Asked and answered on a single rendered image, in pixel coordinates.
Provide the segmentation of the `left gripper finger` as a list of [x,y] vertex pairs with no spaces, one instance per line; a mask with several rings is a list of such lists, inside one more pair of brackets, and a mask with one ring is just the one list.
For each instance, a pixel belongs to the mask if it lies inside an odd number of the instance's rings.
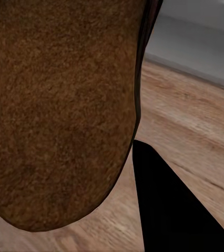
[[149,144],[133,141],[145,252],[224,252],[224,228]]

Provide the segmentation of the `sandal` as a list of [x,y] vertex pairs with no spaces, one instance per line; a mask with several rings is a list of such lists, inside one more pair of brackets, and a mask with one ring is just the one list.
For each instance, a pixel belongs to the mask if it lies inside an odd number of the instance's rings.
[[0,217],[48,232],[92,213],[141,119],[164,0],[0,0]]

